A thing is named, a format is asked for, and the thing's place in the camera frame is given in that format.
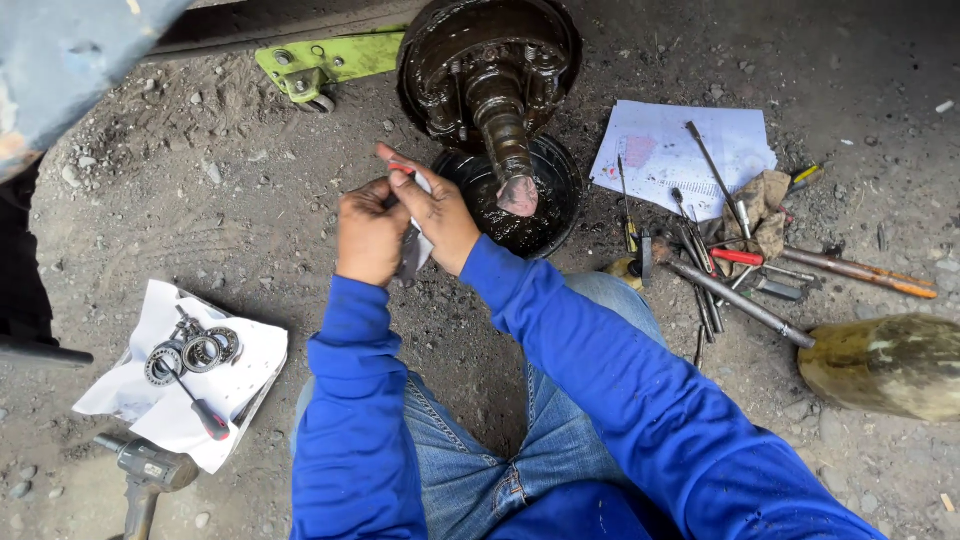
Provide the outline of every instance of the person's left hand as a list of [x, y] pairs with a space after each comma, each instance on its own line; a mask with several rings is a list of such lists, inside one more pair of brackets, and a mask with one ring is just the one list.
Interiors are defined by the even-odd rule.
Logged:
[[337, 276], [378, 287], [390, 284], [410, 212], [400, 204], [385, 209], [389, 196], [390, 184], [381, 178], [340, 198]]

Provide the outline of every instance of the person's right hand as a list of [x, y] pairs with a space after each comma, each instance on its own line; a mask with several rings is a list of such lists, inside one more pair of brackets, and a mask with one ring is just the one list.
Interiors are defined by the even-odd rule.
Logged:
[[433, 193], [427, 193], [402, 171], [390, 172], [390, 189], [420, 224], [420, 230], [433, 243], [433, 259], [447, 272], [460, 277], [473, 246], [480, 239], [460, 189], [416, 161], [382, 142], [376, 143], [376, 154], [384, 161], [396, 161], [417, 169]]

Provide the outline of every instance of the dirt ground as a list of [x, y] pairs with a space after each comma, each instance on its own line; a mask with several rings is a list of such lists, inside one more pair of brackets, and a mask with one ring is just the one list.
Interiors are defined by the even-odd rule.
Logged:
[[[802, 302], [760, 301], [808, 328], [905, 312], [960, 320], [958, 110], [935, 110], [960, 98], [957, 7], [568, 6], [586, 41], [585, 61], [547, 131], [585, 174], [616, 99], [761, 109], [781, 169], [816, 160], [829, 171], [788, 201], [796, 217], [789, 242], [811, 251], [846, 242], [845, 258], [936, 281], [941, 294], [915, 300], [820, 274], [822, 285]], [[285, 436], [309, 375], [304, 340], [319, 327], [333, 269], [337, 197], [383, 174], [372, 153], [378, 139], [426, 161], [441, 151], [406, 120], [394, 85], [394, 73], [340, 85], [337, 110], [321, 115], [289, 104], [252, 53], [140, 65], [60, 141], [44, 163], [33, 230], [54, 335], [96, 361], [72, 373], [0, 366], [0, 407], [9, 412], [0, 421], [0, 536], [93, 539], [122, 531], [124, 476], [91, 441], [123, 426], [70, 407], [126, 348], [148, 279], [282, 326], [291, 343], [238, 451], [217, 475], [160, 498], [154, 538], [288, 535]], [[192, 103], [197, 92], [202, 102]], [[61, 170], [83, 157], [97, 162], [79, 169], [81, 185], [73, 187]], [[220, 184], [206, 176], [203, 160], [217, 163]], [[620, 205], [594, 188], [553, 263], [577, 272], [620, 257]], [[635, 213], [652, 228], [664, 215], [644, 205]], [[877, 248], [881, 222], [887, 252]], [[421, 277], [414, 288], [392, 290], [401, 359], [482, 443], [510, 455], [525, 429], [521, 350], [465, 286], [432, 264]], [[657, 270], [644, 295], [672, 350], [692, 357], [698, 322], [689, 286]], [[960, 514], [946, 512], [940, 499], [946, 493], [960, 503], [955, 425], [828, 406], [800, 379], [795, 348], [743, 313], [726, 311], [725, 321], [704, 373], [757, 425], [785, 438], [843, 504], [888, 537], [960, 537]], [[38, 468], [32, 491], [14, 499], [10, 490], [31, 466]], [[48, 497], [59, 488], [61, 496]], [[197, 528], [204, 512], [209, 523]]]

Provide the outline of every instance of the blue long sleeve shirt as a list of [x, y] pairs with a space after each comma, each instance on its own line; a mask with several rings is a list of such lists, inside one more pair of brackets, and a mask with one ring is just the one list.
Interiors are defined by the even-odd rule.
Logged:
[[[883, 538], [690, 363], [567, 288], [547, 261], [515, 257], [482, 236], [461, 281], [589, 415], [684, 538]], [[396, 359], [388, 298], [334, 277], [323, 328], [307, 342], [317, 382], [294, 458], [294, 540], [426, 538], [417, 454], [403, 421], [407, 370]], [[488, 538], [660, 540], [650, 519], [618, 488], [581, 481], [549, 492]]]

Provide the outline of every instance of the jeans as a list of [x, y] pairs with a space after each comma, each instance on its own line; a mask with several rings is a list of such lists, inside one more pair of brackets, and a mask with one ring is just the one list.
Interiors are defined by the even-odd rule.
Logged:
[[[646, 301], [620, 279], [591, 272], [568, 275], [566, 284], [666, 347]], [[587, 414], [550, 378], [529, 361], [524, 363], [528, 432], [513, 459], [482, 447], [437, 403], [420, 375], [410, 372], [403, 416], [417, 448], [430, 540], [484, 538], [505, 517], [577, 480], [636, 490], [600, 442]], [[311, 377], [297, 401], [291, 454], [297, 451], [297, 427], [313, 388]]]

